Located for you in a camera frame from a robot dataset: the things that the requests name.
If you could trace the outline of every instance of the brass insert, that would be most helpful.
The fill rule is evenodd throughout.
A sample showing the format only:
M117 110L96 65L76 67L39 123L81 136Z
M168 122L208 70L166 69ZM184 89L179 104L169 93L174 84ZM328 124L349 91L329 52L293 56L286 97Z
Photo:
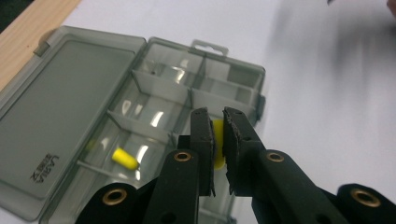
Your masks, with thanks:
M102 202L110 206L116 205L122 203L126 199L126 195L125 189L111 189L103 196Z
M187 152L178 152L175 154L176 161L189 161L191 159L191 154Z
M279 155L275 152L267 153L267 159L270 161L276 161L276 162L281 162L281 161L285 160L285 158L282 155Z
M353 189L350 191L352 198L357 202L362 203L369 207L378 207L381 205L381 201L374 194L367 192L362 189Z

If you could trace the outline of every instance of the container lid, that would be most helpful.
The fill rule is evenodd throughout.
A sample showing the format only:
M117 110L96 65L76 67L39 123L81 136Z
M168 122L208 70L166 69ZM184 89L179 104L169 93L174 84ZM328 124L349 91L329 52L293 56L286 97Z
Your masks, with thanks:
M1 206L39 216L145 45L71 27L40 44L0 92Z

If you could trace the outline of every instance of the white background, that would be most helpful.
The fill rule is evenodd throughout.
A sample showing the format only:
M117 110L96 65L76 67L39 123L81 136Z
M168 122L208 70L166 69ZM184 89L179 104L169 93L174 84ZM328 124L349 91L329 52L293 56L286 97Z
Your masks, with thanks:
M64 24L200 39L262 65L265 146L329 192L359 183L396 203L396 20L385 0L83 0ZM233 214L255 222L246 199ZM0 222L10 222L4 211Z

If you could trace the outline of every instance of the gray translucent container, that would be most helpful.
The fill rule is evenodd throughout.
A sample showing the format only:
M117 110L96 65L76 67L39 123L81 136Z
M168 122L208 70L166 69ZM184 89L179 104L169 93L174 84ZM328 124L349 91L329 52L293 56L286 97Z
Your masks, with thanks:
M264 69L158 38L61 27L0 94L0 205L27 221L72 223L99 188L158 176L190 112L230 106L261 117ZM121 147L140 163L111 160ZM201 220L223 222L233 198L222 171Z

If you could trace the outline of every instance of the wooden edge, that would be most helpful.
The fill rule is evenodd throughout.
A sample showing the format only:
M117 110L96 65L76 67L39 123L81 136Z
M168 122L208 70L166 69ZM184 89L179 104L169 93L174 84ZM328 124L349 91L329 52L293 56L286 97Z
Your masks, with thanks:
M32 58L38 41L58 28L80 0L35 0L0 34L0 90Z

